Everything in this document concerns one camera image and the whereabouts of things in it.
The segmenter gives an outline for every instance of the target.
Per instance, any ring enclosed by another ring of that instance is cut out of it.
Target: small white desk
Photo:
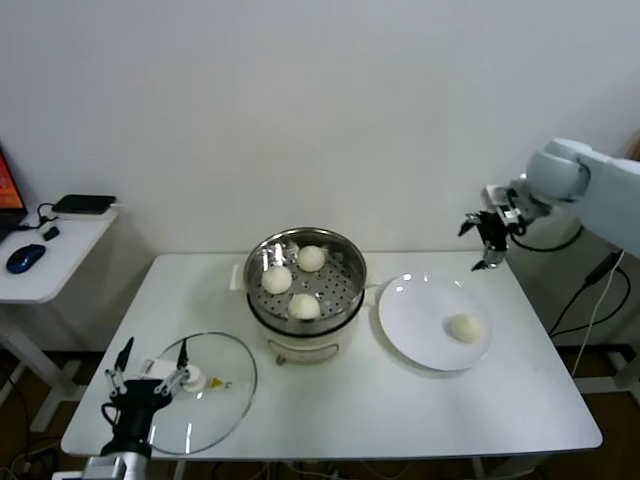
[[[55,298],[116,216],[113,210],[109,210],[95,218],[59,220],[57,225],[61,233],[49,242],[45,242],[36,230],[9,235],[0,243],[0,304],[36,304]],[[37,223],[37,215],[30,215],[26,223]],[[44,256],[20,275],[6,271],[4,266],[9,256],[30,243],[45,245],[47,251]],[[22,333],[20,325],[1,310],[0,341],[20,360],[20,365],[11,375],[14,383],[26,366],[52,388],[31,424],[32,431],[45,431],[60,402],[80,400],[84,387],[77,386],[72,380],[80,362],[68,362],[60,370]],[[10,389],[11,385],[7,383],[0,391],[0,404]]]
[[[113,367],[129,337],[135,337],[133,358],[157,355],[185,335],[213,330],[248,344],[258,362],[258,390],[229,438],[185,459],[502,456],[601,444],[598,426],[507,265],[471,273],[477,252],[365,258],[382,281],[424,269],[465,282],[489,305],[494,337],[488,355],[458,373],[414,366],[389,346],[377,308],[365,306],[344,352],[317,365],[278,366],[243,294],[229,291],[232,269],[245,256],[163,255],[91,380],[65,432],[63,450],[96,455],[110,440],[111,428],[100,414],[108,399],[102,372]]]

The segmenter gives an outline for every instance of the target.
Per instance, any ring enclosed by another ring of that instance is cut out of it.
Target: cable
[[[584,282],[582,283],[582,287],[574,294],[574,296],[569,300],[569,303],[564,307],[560,315],[558,316],[558,320],[553,324],[553,327],[549,330],[548,334],[553,335],[556,329],[560,326],[564,315],[567,313],[567,310],[573,305],[573,302],[580,296],[582,292],[584,292],[589,287],[592,287],[600,280],[602,280],[605,275],[612,270],[616,270],[616,265],[618,264],[618,260],[620,260],[620,255],[622,255],[622,250],[618,252],[613,252],[604,257],[598,265],[595,266],[585,277]]]
[[[56,218],[58,218],[58,217],[49,218],[49,217],[45,216],[42,213],[42,207],[53,207],[53,206],[54,206],[53,203],[49,203],[49,202],[44,202],[44,203],[41,203],[40,205],[38,205],[37,212],[38,212],[38,218],[40,219],[40,225],[41,226],[42,226],[43,223],[50,222],[50,221],[55,220]]]
[[[287,467],[289,467],[289,470],[291,470],[294,473],[297,473],[298,475],[311,475],[311,476],[314,476],[314,477],[329,478],[331,480],[336,480],[337,478],[339,478],[339,477],[336,477],[335,475],[326,475],[324,473],[305,472],[303,470],[298,470],[296,467],[294,467],[290,463],[287,463]]]
[[[618,265],[620,265],[620,262],[624,258],[624,254],[625,252],[623,250],[620,253],[620,257],[618,258],[618,261],[616,262],[613,269],[611,270],[611,273],[609,274],[609,278],[607,279],[607,284],[604,287],[604,290],[602,291],[602,295],[600,295],[600,298],[598,299],[596,306],[593,307],[593,312],[591,313],[591,319],[589,320],[589,325],[587,326],[587,333],[584,334],[584,341],[582,342],[582,346],[580,347],[580,352],[578,352],[578,358],[576,358],[576,363],[573,365],[573,371],[571,372],[572,377],[576,374],[576,370],[578,370],[578,365],[580,364],[580,359],[582,358],[584,349],[587,346],[587,341],[589,340],[589,335],[591,334],[591,328],[593,327],[593,322],[596,318],[596,314],[598,313],[598,308],[600,308],[600,304],[602,303],[602,301],[604,300],[604,297],[607,295],[607,292],[609,291],[609,287],[611,286],[611,281],[613,280],[613,274],[616,273],[616,268],[618,268]]]
[[[256,473],[255,475],[253,475],[252,477],[249,478],[245,478],[245,480],[255,480],[256,478],[258,478],[260,475],[262,475],[262,473],[267,469],[267,464],[265,463],[262,468],[260,469],[260,471],[258,473]]]
[[[582,287],[580,287],[580,289],[573,295],[573,297],[571,297],[571,300],[569,300],[569,302],[565,305],[565,307],[562,309],[562,312],[560,312],[560,315],[558,315],[558,320],[556,320],[556,323],[553,324],[553,327],[551,327],[551,329],[549,330],[549,336],[553,336],[553,333],[556,331],[556,329],[560,326],[560,323],[562,322],[562,319],[564,318],[564,315],[567,313],[567,310],[569,310],[569,308],[571,308],[571,305],[573,305],[573,302],[575,302],[578,297],[580,296],[580,294],[582,292],[584,292],[589,286],[584,284],[582,285]]]
[[[211,468],[211,473],[209,474],[209,476],[211,477],[211,480],[216,480],[216,470],[218,470],[220,468],[220,465],[222,465],[222,462],[218,462],[216,463],[212,468]]]
[[[113,403],[109,403],[109,402],[103,403],[102,405],[100,405],[100,411],[102,412],[102,416],[109,423],[109,425],[111,425],[111,428],[113,429],[116,427],[116,420],[115,418],[111,418],[109,416],[109,414],[107,413],[107,408],[115,409],[116,406]]]
[[[216,471],[218,470],[218,468],[220,468],[223,465],[223,462],[219,462],[216,463],[213,468],[211,469],[211,473],[209,474],[211,477],[211,480],[215,480],[216,478]],[[255,475],[252,475],[249,478],[246,478],[245,480],[255,480],[256,478],[262,476],[262,474],[265,472],[265,470],[267,469],[267,463],[264,463],[262,465],[262,468],[260,469],[260,471],[258,473],[256,473]]]
[[[15,474],[9,470],[7,467],[0,467],[0,471],[3,471],[5,473],[8,473],[9,476],[11,477],[11,480],[20,480],[18,477],[15,476]]]
[[[624,307],[625,303],[627,303],[627,300],[629,299],[629,296],[631,295],[631,280],[629,279],[629,275],[626,274],[626,272],[624,270],[622,270],[622,268],[618,267],[615,269],[616,272],[618,272],[620,275],[622,275],[622,277],[625,280],[625,283],[627,284],[627,290],[624,294],[624,297],[622,298],[622,300],[620,301],[620,303],[618,304],[618,306],[616,308],[614,308],[612,310],[612,312],[610,314],[608,314],[606,317],[598,320],[597,322],[593,322],[593,327],[595,327],[596,325],[600,325],[601,323],[606,322],[607,320],[610,320],[613,316],[615,316],[616,313],[618,313],[622,307]],[[550,335],[551,338],[557,337],[558,335],[564,335],[565,333],[572,333],[572,332],[578,332],[580,330],[584,330],[585,328],[588,328],[589,325],[581,325],[579,327],[575,327],[575,328],[569,328],[567,330],[561,330],[559,332],[555,332],[554,334]]]
[[[20,399],[20,404],[22,405],[22,411],[24,413],[24,425],[25,425],[25,433],[24,433],[24,448],[22,450],[24,450],[24,455],[25,458],[29,455],[29,446],[31,444],[31,420],[29,419],[29,409],[27,408],[27,402],[24,399],[24,395],[22,394],[22,391],[18,388],[18,386],[15,384],[15,382],[13,380],[11,380],[11,374],[9,374],[4,366],[2,364],[0,364],[0,370],[2,370],[2,373],[7,377],[7,382],[9,382],[11,384],[11,386],[13,387],[13,389],[16,392],[16,395],[18,395],[18,398]]]
[[[556,245],[555,247],[549,247],[549,248],[537,248],[537,247],[531,247],[529,245],[525,245],[524,243],[521,243],[518,239],[516,239],[516,236],[513,233],[510,233],[509,237],[511,238],[511,241],[515,243],[517,246],[525,250],[529,250],[530,252],[550,253],[550,252],[558,252],[560,250],[564,250],[567,247],[570,247],[571,245],[576,243],[578,238],[580,238],[580,236],[582,235],[582,232],[584,232],[584,227],[580,225],[580,228],[578,229],[578,231],[574,233],[569,240],[559,245]]]
[[[37,455],[37,454],[42,453],[42,452],[46,452],[47,450],[50,450],[50,449],[53,449],[54,447],[57,447],[58,444],[60,443],[60,440],[62,439],[62,437],[50,436],[50,437],[40,437],[40,438],[34,439],[33,442],[31,443],[31,446],[36,445],[36,444],[38,444],[40,442],[44,442],[45,440],[53,440],[53,439],[55,439],[56,441],[53,442],[53,443],[50,443],[46,447],[42,447],[42,448],[39,448],[37,450],[32,451],[31,453],[29,453],[29,456],[33,457],[34,455]],[[16,453],[13,456],[13,458],[11,459],[11,463],[9,464],[9,470],[11,470],[12,472],[15,472],[15,466],[16,466],[16,462],[18,461],[18,459],[20,457],[24,457],[24,451],[23,450],[21,450],[18,453]]]
[[[370,467],[369,465],[367,465],[367,462],[361,462],[365,468],[367,470],[369,470],[371,473],[373,473],[376,477],[381,478],[382,480],[399,480],[405,473],[407,473],[407,471],[409,471],[409,469],[411,468],[411,464],[407,465],[406,467],[404,467],[400,473],[397,473],[396,475],[392,475],[390,477],[386,477],[384,475],[380,475],[378,472],[376,472],[372,467]]]

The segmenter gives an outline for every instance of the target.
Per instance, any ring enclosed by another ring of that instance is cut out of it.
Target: white wall
[[[243,251],[293,225],[365,250],[478,248],[456,233],[482,185],[551,137],[614,153],[636,130],[639,10],[0,1],[0,138],[32,199],[113,192],[131,207],[56,306],[102,348],[155,253]],[[539,257],[513,262],[539,312],[572,293],[540,279]],[[18,314],[45,348],[79,343]]]

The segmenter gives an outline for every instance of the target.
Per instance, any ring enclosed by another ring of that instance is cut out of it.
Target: computer mouse
[[[34,263],[40,260],[46,251],[47,247],[38,245],[37,243],[20,247],[13,252],[7,260],[7,270],[16,274],[24,273],[29,270]]]

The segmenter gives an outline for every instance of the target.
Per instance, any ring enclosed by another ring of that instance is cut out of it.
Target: wire
[[[42,223],[45,223],[45,222],[43,222],[43,221],[42,221],[42,220],[43,220],[43,219],[45,219],[45,218],[47,219],[47,221],[55,220],[56,218],[58,218],[58,217],[54,217],[54,218],[46,217],[46,216],[42,213],[42,207],[53,207],[53,203],[44,202],[44,203],[41,203],[40,205],[38,205],[37,212],[38,212],[38,218],[40,219],[40,223],[41,223],[41,224],[42,224]]]
[[[215,480],[216,479],[216,470],[218,470],[220,468],[220,465],[222,465],[222,462],[218,462],[216,463],[212,468],[211,468],[211,473],[209,474],[209,476],[211,477],[211,480]]]
[[[571,372],[572,377],[576,374],[576,370],[578,370],[578,365],[580,364],[580,359],[582,358],[584,349],[587,346],[587,341],[589,340],[589,335],[591,334],[591,328],[593,327],[593,322],[596,318],[596,314],[598,313],[598,308],[600,308],[600,304],[602,303],[602,301],[604,300],[604,297],[607,295],[607,292],[609,291],[609,287],[611,286],[611,281],[613,280],[613,275],[616,273],[616,268],[618,268],[618,265],[620,265],[620,262],[624,258],[624,254],[625,252],[622,251],[622,253],[620,254],[620,258],[618,258],[618,261],[616,262],[615,266],[611,270],[611,273],[609,274],[609,278],[607,279],[607,284],[604,287],[604,290],[602,291],[602,295],[600,295],[600,298],[596,302],[596,306],[593,307],[593,312],[591,313],[591,319],[589,320],[589,325],[587,326],[587,333],[584,334],[584,341],[582,342],[582,346],[580,347],[580,352],[578,352],[578,358],[576,358],[576,363],[573,365],[573,371]]]
[[[15,476],[15,474],[9,470],[7,467],[0,467],[0,471],[5,472],[9,474],[9,476],[11,477],[11,480],[20,480],[18,477]]]
[[[24,413],[24,425],[25,425],[25,432],[24,432],[24,447],[21,451],[24,451],[25,457],[29,455],[29,446],[31,444],[31,420],[29,420],[29,409],[27,408],[27,402],[24,399],[24,395],[22,394],[22,391],[18,388],[18,386],[15,384],[15,382],[11,379],[11,374],[8,373],[4,366],[2,364],[0,364],[0,370],[2,370],[2,373],[7,377],[7,382],[9,382],[11,384],[11,386],[13,387],[13,389],[16,392],[16,395],[18,395],[18,398],[20,399],[20,404],[22,405],[22,411]]]
[[[258,473],[256,473],[255,475],[253,475],[252,477],[246,478],[245,480],[255,480],[256,478],[258,478],[260,475],[262,475],[262,473],[267,469],[267,464],[265,463],[262,468],[260,469],[260,471]]]
[[[580,236],[582,235],[582,232],[584,232],[584,227],[580,225],[580,228],[578,229],[578,231],[574,233],[569,240],[559,245],[556,245],[555,247],[549,247],[549,248],[538,248],[538,247],[531,247],[529,245],[525,245],[524,243],[521,243],[513,233],[510,233],[509,237],[511,238],[511,241],[515,243],[517,246],[525,250],[529,250],[530,252],[550,253],[550,252],[558,252],[560,250],[564,250],[567,247],[570,247],[571,245],[576,243],[578,238],[580,238]]]
[[[372,467],[370,467],[369,465],[367,465],[367,462],[361,462],[365,468],[367,470],[369,470],[371,473],[373,473],[376,477],[381,478],[382,480],[399,480],[405,473],[407,473],[409,471],[409,469],[411,468],[411,464],[407,465],[406,467],[404,467],[399,473],[392,475],[390,477],[386,477],[384,475],[380,475],[378,472],[376,472]]]
[[[613,311],[607,315],[606,317],[598,320],[597,322],[593,322],[593,327],[595,327],[596,325],[600,325],[601,323],[606,322],[607,320],[610,320],[613,316],[615,316],[616,313],[618,313],[622,307],[624,307],[625,303],[627,303],[627,300],[629,299],[629,296],[631,295],[631,280],[629,279],[629,275],[626,274],[626,272],[624,270],[622,270],[622,268],[618,267],[615,269],[616,272],[618,272],[620,275],[622,275],[622,277],[625,280],[625,283],[627,284],[627,290],[624,294],[624,297],[622,298],[622,300],[620,301],[620,304],[618,304],[618,306],[616,308],[613,309]],[[569,328],[567,330],[561,330],[559,332],[554,333],[553,335],[550,335],[551,338],[557,337],[558,335],[564,335],[565,333],[571,333],[571,332],[578,332],[580,330],[584,330],[585,328],[588,328],[589,325],[581,325],[579,327],[575,327],[575,328]]]
[[[558,320],[556,320],[556,323],[554,323],[553,327],[551,327],[551,329],[549,330],[549,332],[548,332],[549,336],[553,336],[553,333],[560,326],[560,323],[562,322],[562,319],[564,318],[565,314],[567,313],[567,310],[569,310],[569,308],[571,308],[571,305],[573,305],[573,303],[578,299],[580,294],[582,294],[582,292],[584,292],[588,287],[589,287],[589,285],[587,285],[587,284],[582,285],[582,287],[580,287],[580,289],[573,295],[573,297],[571,297],[571,300],[569,300],[569,302],[565,305],[565,307],[562,310],[562,312],[560,312],[560,315],[558,315]]]
[[[33,443],[31,444],[31,446],[36,445],[40,442],[44,442],[45,440],[52,440],[55,439],[56,441],[53,443],[50,443],[49,445],[47,445],[46,447],[42,447],[39,448],[37,450],[32,451],[29,456],[33,457],[34,455],[37,455],[38,453],[42,453],[42,452],[46,452],[47,450],[53,449],[55,447],[58,446],[58,444],[60,443],[60,440],[62,439],[62,437],[40,437],[40,438],[36,438]],[[9,470],[11,470],[12,472],[15,472],[15,465],[16,462],[18,461],[18,459],[20,457],[24,456],[24,452],[20,451],[18,452],[16,455],[14,455],[13,459],[11,460],[11,463],[9,464]]]
[[[115,418],[111,418],[109,416],[109,414],[107,413],[107,408],[116,409],[116,406],[113,403],[109,403],[109,402],[103,403],[102,405],[100,405],[100,411],[102,412],[102,416],[107,422],[109,422],[109,425],[111,425],[112,428],[115,428],[116,420]]]
[[[318,472],[305,472],[303,470],[298,470],[296,467],[294,467],[292,464],[287,463],[287,467],[289,467],[289,470],[291,470],[294,473],[297,473],[298,475],[311,475],[314,477],[320,477],[320,478],[329,478],[331,480],[336,480],[339,477],[336,477],[335,475],[326,475],[324,473],[318,473]]]
[[[223,465],[223,462],[219,462],[216,463],[213,468],[211,469],[211,473],[209,474],[211,477],[211,480],[215,480],[216,478],[216,471],[218,470],[218,468],[220,468]],[[245,480],[255,480],[256,478],[262,476],[262,474],[265,472],[265,470],[267,469],[267,463],[262,464],[262,468],[260,469],[260,471],[258,473],[256,473],[255,475],[252,475],[249,478],[246,478]]]

